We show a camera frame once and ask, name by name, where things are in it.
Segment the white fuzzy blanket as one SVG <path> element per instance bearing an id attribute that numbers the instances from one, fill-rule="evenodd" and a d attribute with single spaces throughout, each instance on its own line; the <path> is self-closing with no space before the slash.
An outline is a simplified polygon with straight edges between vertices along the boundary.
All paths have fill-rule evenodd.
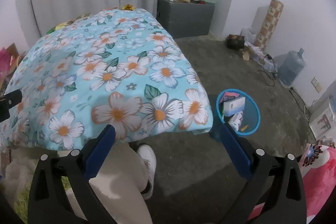
<path id="1" fill-rule="evenodd" d="M 43 154 L 58 155 L 56 151 L 44 148 L 18 147 L 11 150 L 11 163 L 5 169 L 5 178 L 1 180 L 1 192 L 10 206 L 14 206 L 21 192 L 30 188 L 37 163 Z"/>

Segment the blue water jug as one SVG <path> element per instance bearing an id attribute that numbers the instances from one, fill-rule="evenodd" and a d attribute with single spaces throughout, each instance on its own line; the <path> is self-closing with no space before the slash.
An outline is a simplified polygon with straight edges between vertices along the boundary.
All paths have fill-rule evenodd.
<path id="1" fill-rule="evenodd" d="M 289 51 L 285 55 L 282 64 L 278 67 L 279 80 L 284 87 L 290 88 L 304 69 L 306 62 L 303 59 L 303 53 L 303 48 L 300 48 L 298 52 Z"/>

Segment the blue white carton box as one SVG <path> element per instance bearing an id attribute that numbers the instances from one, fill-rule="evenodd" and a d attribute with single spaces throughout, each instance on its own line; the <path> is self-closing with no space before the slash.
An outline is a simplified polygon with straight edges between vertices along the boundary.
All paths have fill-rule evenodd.
<path id="1" fill-rule="evenodd" d="M 236 97 L 223 103 L 223 115 L 225 117 L 233 116 L 245 108 L 245 97 Z"/>

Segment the blue mesh trash basket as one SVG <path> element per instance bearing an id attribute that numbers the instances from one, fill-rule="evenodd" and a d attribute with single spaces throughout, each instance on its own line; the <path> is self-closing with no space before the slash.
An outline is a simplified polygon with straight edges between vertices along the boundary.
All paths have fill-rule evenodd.
<path id="1" fill-rule="evenodd" d="M 215 101 L 218 124 L 229 122 L 241 136 L 254 134 L 260 126 L 260 110 L 251 96 L 239 89 L 222 91 Z"/>

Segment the floral blue tablecloth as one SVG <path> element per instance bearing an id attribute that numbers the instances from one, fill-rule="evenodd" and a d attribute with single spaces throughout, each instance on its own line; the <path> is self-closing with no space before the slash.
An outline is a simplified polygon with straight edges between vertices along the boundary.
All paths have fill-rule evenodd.
<path id="1" fill-rule="evenodd" d="M 6 92 L 17 89 L 22 100 L 1 123 L 2 147 L 81 149 L 108 124 L 128 142 L 213 126 L 196 71 L 144 9 L 103 10 L 49 32 Z"/>

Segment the beige trouser leg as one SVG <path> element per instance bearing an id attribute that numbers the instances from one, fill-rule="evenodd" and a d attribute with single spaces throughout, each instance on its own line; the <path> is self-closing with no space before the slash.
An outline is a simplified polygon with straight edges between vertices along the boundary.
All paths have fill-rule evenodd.
<path id="1" fill-rule="evenodd" d="M 128 143 L 116 143 L 89 183 L 117 223 L 152 223 L 141 194 L 147 180 L 146 166 L 137 150 Z"/>

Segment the white sneaker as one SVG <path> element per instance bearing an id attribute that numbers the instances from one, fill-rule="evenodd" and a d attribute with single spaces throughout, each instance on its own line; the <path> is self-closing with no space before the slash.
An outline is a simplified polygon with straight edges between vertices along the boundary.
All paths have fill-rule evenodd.
<path id="1" fill-rule="evenodd" d="M 142 158 L 148 175 L 146 188 L 141 192 L 144 200 L 148 200 L 153 195 L 155 171 L 157 167 L 157 159 L 153 149 L 147 144 L 141 144 L 137 153 Z"/>

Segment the white strawberry drink bottle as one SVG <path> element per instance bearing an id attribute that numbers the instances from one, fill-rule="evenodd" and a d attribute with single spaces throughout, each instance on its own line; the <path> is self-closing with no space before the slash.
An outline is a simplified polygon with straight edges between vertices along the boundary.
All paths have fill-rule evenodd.
<path id="1" fill-rule="evenodd" d="M 235 130 L 238 131 L 243 121 L 243 111 L 235 113 L 228 121 L 228 124 Z"/>

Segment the grey cabinet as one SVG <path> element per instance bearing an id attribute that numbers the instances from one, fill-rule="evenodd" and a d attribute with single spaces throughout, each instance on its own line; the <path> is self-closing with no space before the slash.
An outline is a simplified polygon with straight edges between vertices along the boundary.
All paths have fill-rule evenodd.
<path id="1" fill-rule="evenodd" d="M 215 5 L 157 1 L 157 21 L 174 39 L 209 34 Z"/>

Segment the pink floral cushion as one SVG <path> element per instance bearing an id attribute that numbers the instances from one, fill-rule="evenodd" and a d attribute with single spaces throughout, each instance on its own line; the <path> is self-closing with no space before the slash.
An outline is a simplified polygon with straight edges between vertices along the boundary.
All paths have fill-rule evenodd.
<path id="1" fill-rule="evenodd" d="M 297 161 L 306 197 L 306 222 L 335 223 L 335 146 L 307 144 Z"/>

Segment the green fuzzy cloth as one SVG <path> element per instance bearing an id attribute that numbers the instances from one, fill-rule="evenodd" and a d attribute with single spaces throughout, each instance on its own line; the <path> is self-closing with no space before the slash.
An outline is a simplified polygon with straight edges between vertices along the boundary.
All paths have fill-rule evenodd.
<path id="1" fill-rule="evenodd" d="M 13 209 L 24 223 L 28 223 L 27 216 L 31 182 L 32 180 L 19 185 L 14 198 Z"/>

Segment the gold candy wrapper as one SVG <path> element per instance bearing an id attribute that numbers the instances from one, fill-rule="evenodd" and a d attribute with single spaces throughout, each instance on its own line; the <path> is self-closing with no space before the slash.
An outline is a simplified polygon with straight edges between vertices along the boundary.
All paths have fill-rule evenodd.
<path id="1" fill-rule="evenodd" d="M 134 11 L 136 8 L 133 5 L 127 4 L 121 8 L 122 10 Z"/>

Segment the pink plastic bag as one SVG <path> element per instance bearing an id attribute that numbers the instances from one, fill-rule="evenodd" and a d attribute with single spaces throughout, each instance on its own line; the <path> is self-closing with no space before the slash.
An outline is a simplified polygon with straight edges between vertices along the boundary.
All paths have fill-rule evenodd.
<path id="1" fill-rule="evenodd" d="M 3 80 L 9 73 L 12 56 L 5 48 L 0 51 L 0 79 Z"/>

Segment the white water dispenser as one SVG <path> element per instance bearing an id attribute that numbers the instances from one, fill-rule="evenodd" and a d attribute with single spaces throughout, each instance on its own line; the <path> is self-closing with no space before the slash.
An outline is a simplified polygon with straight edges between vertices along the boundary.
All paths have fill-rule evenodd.
<path id="1" fill-rule="evenodd" d="M 309 127 L 316 140 L 335 140 L 335 89 L 324 94 L 311 107 Z"/>

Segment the patterned roll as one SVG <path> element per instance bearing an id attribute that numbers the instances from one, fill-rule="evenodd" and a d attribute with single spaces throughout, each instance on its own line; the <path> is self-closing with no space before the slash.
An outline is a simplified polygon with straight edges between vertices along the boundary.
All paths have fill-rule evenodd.
<path id="1" fill-rule="evenodd" d="M 284 5 L 279 0 L 271 0 L 261 29 L 256 36 L 254 45 L 260 49 L 265 49 L 268 45 L 274 30 L 278 24 Z"/>

